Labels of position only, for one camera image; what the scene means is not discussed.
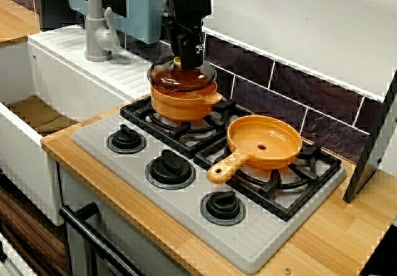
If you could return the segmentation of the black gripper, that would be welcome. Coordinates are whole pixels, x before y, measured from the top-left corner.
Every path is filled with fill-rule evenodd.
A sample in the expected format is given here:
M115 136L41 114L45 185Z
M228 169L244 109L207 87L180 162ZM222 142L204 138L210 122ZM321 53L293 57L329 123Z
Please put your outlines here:
M183 70L198 68L203 64L203 19L210 14L210 7L188 10L188 13L179 16L176 16L170 8L164 8L164 33L169 40L177 38L179 58Z

